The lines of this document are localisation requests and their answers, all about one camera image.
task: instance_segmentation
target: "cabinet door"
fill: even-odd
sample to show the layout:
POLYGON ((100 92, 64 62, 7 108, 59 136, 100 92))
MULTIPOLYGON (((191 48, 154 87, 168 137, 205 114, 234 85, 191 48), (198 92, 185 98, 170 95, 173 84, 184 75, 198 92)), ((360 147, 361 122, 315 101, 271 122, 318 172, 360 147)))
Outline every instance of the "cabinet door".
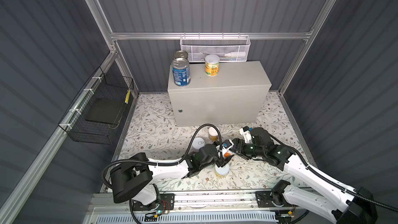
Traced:
POLYGON ((255 122, 268 88, 169 93, 178 126, 255 122))

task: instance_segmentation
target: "white mesh basket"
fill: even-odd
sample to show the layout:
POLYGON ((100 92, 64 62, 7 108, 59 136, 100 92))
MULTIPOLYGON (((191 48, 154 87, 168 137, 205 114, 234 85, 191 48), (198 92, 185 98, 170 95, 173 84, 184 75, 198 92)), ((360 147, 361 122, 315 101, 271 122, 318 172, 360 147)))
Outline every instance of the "white mesh basket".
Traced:
POLYGON ((248 59, 250 39, 247 35, 184 35, 181 50, 188 53, 189 62, 204 62, 209 54, 220 57, 220 62, 245 62, 248 59))

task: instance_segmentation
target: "cabinet top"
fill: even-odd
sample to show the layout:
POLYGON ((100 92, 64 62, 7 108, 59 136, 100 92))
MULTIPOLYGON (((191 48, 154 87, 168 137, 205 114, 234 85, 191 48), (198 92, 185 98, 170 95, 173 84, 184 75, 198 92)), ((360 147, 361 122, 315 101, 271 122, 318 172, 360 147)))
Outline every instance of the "cabinet top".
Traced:
POLYGON ((271 82, 259 61, 220 63, 216 76, 208 76, 203 63, 190 64, 189 69, 191 82, 185 87, 180 87, 174 83, 170 66, 167 87, 169 93, 271 87, 271 82))

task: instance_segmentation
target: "leaf pattern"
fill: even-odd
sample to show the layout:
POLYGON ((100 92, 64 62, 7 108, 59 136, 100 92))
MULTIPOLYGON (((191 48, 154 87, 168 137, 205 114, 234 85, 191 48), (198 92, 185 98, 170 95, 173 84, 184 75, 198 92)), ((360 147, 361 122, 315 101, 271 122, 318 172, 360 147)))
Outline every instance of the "leaf pattern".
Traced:
MULTIPOLYGON (((223 139, 240 137, 244 126, 263 127, 287 145, 301 151, 294 132, 276 92, 268 92, 256 122, 218 125, 223 139)), ((130 128, 120 153, 120 159, 145 152, 154 159, 176 159, 186 151, 189 141, 198 127, 176 127, 170 98, 164 94, 141 94, 134 111, 130 128)), ((205 142, 208 128, 198 132, 205 142)), ((154 183, 161 191, 260 189, 272 188, 279 180, 291 182, 296 187, 307 187, 298 178, 262 161, 246 161, 235 156, 230 162, 230 172, 224 178, 217 177, 214 166, 203 169, 197 176, 185 179, 162 179, 154 183)))

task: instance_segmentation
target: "wire basket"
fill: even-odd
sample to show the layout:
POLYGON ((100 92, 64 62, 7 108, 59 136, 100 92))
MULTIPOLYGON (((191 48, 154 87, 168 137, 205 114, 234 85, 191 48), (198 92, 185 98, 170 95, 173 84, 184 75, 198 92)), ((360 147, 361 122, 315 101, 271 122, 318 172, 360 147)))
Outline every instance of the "wire basket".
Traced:
POLYGON ((132 78, 112 74, 102 74, 87 92, 81 103, 72 111, 68 123, 59 123, 59 126, 76 142, 97 144, 112 144, 118 142, 123 128, 123 119, 126 119, 126 107, 132 101, 125 103, 127 95, 132 93, 132 78), (112 123, 87 121, 87 115, 98 99, 120 102, 120 109, 112 123))
POLYGON ((247 35, 223 37, 215 35, 184 35, 180 38, 182 51, 188 53, 189 62, 205 62, 205 57, 215 54, 220 62, 245 62, 248 58, 250 39, 247 35))

